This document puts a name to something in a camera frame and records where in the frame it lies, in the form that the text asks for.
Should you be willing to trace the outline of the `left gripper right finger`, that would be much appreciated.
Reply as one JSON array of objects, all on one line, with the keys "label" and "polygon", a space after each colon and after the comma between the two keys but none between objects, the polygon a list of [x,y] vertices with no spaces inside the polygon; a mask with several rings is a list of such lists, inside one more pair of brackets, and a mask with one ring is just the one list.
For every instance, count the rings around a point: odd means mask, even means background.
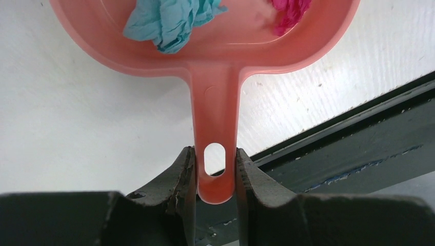
[{"label": "left gripper right finger", "polygon": [[297,194],[260,170],[238,148],[235,196],[240,245],[339,245],[328,197]]}]

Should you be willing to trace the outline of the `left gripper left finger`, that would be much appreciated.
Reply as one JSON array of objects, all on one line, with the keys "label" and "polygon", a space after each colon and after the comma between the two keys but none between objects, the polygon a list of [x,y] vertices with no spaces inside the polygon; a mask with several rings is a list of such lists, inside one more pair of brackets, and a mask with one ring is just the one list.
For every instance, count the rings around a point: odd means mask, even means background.
[{"label": "left gripper left finger", "polygon": [[184,147],[173,164],[124,196],[109,193],[109,209],[95,245],[194,245],[195,149]]}]

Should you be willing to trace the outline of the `pink plastic dustpan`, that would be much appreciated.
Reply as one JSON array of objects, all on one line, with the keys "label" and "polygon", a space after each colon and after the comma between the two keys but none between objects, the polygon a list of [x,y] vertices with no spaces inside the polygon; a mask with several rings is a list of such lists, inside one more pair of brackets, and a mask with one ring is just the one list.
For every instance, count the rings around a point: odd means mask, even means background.
[{"label": "pink plastic dustpan", "polygon": [[176,54],[122,35],[135,1],[50,5],[70,37],[99,63],[133,76],[174,76],[188,84],[197,193],[206,203],[220,204],[235,189],[242,83],[254,74],[288,73],[320,59],[343,36],[359,1],[312,1],[302,20],[282,36],[273,33],[278,15],[268,1],[223,1],[228,12],[195,28]]}]

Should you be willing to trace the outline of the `light blue paper scrap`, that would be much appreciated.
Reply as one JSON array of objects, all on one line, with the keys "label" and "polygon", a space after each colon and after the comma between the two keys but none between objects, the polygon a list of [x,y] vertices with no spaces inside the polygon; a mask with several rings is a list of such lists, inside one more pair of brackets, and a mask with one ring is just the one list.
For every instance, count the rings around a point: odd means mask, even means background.
[{"label": "light blue paper scrap", "polygon": [[203,26],[228,11],[221,1],[136,1],[123,29],[124,37],[152,41],[164,54],[179,52],[189,41],[193,28]]}]

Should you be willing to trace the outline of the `magenta paper scrap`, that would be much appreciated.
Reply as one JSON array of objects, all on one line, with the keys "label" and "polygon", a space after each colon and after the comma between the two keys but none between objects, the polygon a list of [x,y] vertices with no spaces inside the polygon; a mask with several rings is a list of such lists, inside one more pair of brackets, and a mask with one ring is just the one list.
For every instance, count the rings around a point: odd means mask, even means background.
[{"label": "magenta paper scrap", "polygon": [[311,2],[312,0],[271,0],[270,3],[280,18],[274,27],[274,34],[283,36],[294,28],[309,9]]}]

